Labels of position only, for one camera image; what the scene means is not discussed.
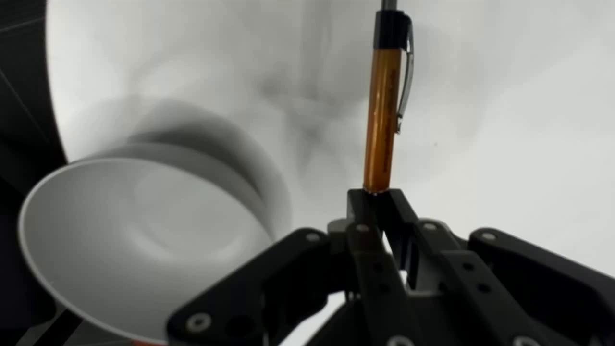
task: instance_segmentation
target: pen clip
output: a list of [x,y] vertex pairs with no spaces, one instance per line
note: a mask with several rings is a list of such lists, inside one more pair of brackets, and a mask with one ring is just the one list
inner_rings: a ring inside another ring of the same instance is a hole
[[404,72],[404,85],[403,85],[403,97],[401,97],[401,106],[399,106],[399,131],[403,133],[403,120],[408,108],[408,98],[410,98],[410,89],[412,89],[412,81],[416,75],[416,45],[414,45],[414,33],[412,33],[412,25],[408,29],[408,43],[406,43],[406,72]]

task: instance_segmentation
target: white backdrop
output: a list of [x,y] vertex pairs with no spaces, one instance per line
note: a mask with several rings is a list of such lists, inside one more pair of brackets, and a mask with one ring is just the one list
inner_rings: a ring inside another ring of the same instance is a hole
[[[278,233],[326,229],[362,185],[378,6],[51,0],[68,156],[118,147],[155,118],[226,120],[285,177],[291,221]],[[458,235],[491,225],[615,275],[615,2],[401,8],[418,66],[393,185]]]

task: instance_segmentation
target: screw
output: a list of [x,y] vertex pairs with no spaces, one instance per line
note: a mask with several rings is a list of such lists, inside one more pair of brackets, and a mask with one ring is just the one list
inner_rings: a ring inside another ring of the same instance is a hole
[[370,227],[364,225],[364,223],[360,223],[360,225],[358,225],[358,231],[360,231],[360,233],[370,233]]
[[191,320],[187,321],[187,329],[189,333],[205,333],[212,327],[212,316],[208,314],[195,314],[191,316]]
[[318,243],[318,241],[322,241],[322,235],[318,235],[318,233],[308,233],[306,239],[308,239],[308,243]]
[[426,223],[424,229],[437,231],[439,227],[435,223]]
[[412,343],[406,337],[397,335],[397,337],[389,339],[387,346],[416,346],[416,343]]
[[499,237],[495,235],[495,233],[483,233],[481,235],[485,241],[491,241],[491,243],[495,243]]
[[541,343],[537,343],[535,339],[529,339],[529,337],[518,337],[514,341],[514,346],[541,346]]

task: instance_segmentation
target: black metal bracket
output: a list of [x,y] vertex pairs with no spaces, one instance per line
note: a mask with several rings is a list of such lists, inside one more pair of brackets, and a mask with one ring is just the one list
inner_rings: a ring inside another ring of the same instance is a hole
[[341,291],[310,346],[615,344],[614,279],[495,229],[466,243],[418,220],[403,191],[351,191],[349,220],[289,235],[189,302],[170,343],[280,344]]

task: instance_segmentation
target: pen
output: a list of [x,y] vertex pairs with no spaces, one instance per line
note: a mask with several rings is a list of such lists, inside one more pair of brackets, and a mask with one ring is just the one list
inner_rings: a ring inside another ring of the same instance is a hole
[[[399,108],[404,50],[408,52],[408,64],[403,108]],[[383,0],[376,23],[364,171],[364,191],[372,195],[380,195],[391,185],[395,135],[401,131],[401,120],[408,102],[412,64],[412,22],[404,12],[399,12],[397,0]]]

